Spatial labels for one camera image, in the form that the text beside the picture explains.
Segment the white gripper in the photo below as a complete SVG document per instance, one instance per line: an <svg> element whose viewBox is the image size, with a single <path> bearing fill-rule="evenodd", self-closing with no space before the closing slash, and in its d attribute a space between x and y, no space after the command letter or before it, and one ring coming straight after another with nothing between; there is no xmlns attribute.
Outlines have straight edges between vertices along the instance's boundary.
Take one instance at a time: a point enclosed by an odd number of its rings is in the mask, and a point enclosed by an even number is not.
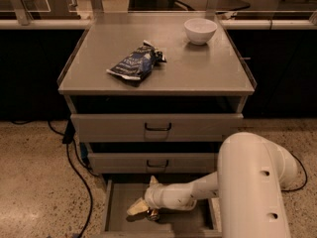
<svg viewBox="0 0 317 238"><path fill-rule="evenodd" d="M155 176L151 176L150 186L145 192L145 199L140 197L127 210L127 214L134 216L151 209L163 208L163 200L161 195L163 193L164 185L159 183Z"/></svg>

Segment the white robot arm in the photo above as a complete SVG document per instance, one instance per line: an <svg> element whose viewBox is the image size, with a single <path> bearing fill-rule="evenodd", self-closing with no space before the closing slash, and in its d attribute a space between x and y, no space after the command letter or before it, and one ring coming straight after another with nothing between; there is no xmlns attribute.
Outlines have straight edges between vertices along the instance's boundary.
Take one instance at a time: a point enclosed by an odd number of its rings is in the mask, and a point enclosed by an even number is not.
<svg viewBox="0 0 317 238"><path fill-rule="evenodd" d="M161 208L188 211L217 192L223 238L291 238L281 190L297 174L296 161L285 148L240 132L222 143L216 172L168 185L151 178L145 195L127 213Z"/></svg>

